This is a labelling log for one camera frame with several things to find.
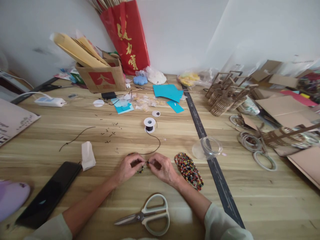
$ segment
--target beaded bracelet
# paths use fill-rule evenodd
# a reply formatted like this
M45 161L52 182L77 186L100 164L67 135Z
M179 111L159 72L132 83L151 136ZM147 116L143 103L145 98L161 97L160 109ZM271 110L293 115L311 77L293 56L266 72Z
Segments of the beaded bracelet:
M175 163L178 165L179 171L183 178L190 182L197 191L201 191L204 185L199 170L194 165L193 160L185 153L179 153L174 157Z
M140 171L137 171L136 173L140 174L140 173L143 173L143 166L141 166L141 170Z

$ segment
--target scissor blade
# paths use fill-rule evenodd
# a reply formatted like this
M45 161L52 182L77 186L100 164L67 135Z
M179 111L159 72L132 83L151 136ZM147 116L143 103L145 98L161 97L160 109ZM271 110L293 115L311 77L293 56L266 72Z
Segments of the scissor blade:
M121 219L117 220L114 223L114 225L124 225L124 224L135 223L140 219L140 218L137 219L137 216L139 216L139 214L132 214L130 216L126 216L124 218L121 218Z

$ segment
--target person's left hand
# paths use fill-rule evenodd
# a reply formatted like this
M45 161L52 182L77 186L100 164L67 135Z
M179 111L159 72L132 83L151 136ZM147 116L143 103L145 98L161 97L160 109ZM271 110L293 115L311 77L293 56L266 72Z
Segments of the person's left hand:
M145 160L139 153L126 156L112 178L121 185L131 178L143 165Z

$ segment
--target white scissor handle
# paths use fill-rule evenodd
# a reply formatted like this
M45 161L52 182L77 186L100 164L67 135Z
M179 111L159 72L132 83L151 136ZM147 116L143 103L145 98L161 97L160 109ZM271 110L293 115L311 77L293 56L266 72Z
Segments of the white scissor handle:
M147 206L148 206L148 203L155 197L161 197L164 201L164 205L163 206L160 206L160 207L155 207L155 208L150 208L150 209L147 209ZM152 213L152 212L157 212L157 211L166 211L164 213L160 213L160 214L156 214L156 215L153 215L153 216L150 216L150 217L145 217L143 220L142 220L142 224L146 227L146 229L154 236L162 236L164 235L168 229L169 229L169 225L170 225L170 217L169 217L169 211L168 211L168 203L167 203L167 200L166 198L160 194L160 193L157 193L157 194L154 194L153 196L151 196L148 201L146 202L146 204L144 205L144 208L141 210L141 212L143 213ZM155 232L153 231L152 229L149 228L148 226L148 222L149 221L152 221L152 220L155 220L155 219L159 219L159 218L164 218L166 217L167 218L167 224L165 226L165 228L160 231L160 232Z

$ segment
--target teal paper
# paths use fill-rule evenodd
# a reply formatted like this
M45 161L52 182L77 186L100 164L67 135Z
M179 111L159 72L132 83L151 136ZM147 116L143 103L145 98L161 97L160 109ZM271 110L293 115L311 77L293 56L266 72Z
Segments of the teal paper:
M165 97L180 102L183 91L178 90L173 84L153 85L154 95L156 97Z
M184 109L175 101L169 101L167 102L167 104L169 104L169 106L176 112L176 113L181 113L184 111Z
M111 99L111 101L114 104L114 107L116 108L116 111L118 114L130 112L134 110L131 103L128 103L126 107L122 107L117 98L113 98Z

